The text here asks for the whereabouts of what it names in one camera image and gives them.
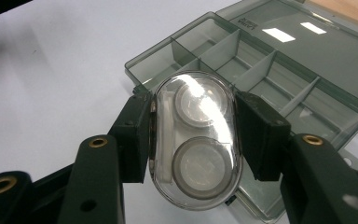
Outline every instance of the clear plastic case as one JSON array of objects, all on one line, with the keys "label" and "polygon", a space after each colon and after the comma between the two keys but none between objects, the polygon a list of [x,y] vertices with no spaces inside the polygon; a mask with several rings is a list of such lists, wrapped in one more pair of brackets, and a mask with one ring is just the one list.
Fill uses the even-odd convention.
[{"label": "clear plastic case", "polygon": [[[331,24],[284,2],[261,1],[250,7],[241,4],[219,12],[226,19],[212,12],[205,14],[127,62],[134,91],[155,91],[161,81],[178,72],[203,71],[223,78],[232,88],[262,97],[291,122],[293,133],[317,134],[337,150],[344,147],[358,132],[358,76],[354,75],[358,71],[345,68],[347,65],[339,67],[342,60],[334,55],[354,62],[354,57],[340,55],[352,49],[335,54],[326,52],[328,49],[318,52],[314,47],[304,51],[301,46],[310,46],[310,38],[295,35],[295,41],[284,44],[265,35],[261,28],[275,27],[277,19],[286,21],[286,27],[290,24],[287,17],[292,16],[291,20],[311,21],[329,33],[315,42],[318,45],[343,36],[342,41],[358,47],[358,37],[338,32]],[[301,32],[301,36],[310,35],[309,31]],[[236,194],[265,222],[275,221],[284,211],[279,183],[255,181],[246,161]]]}]

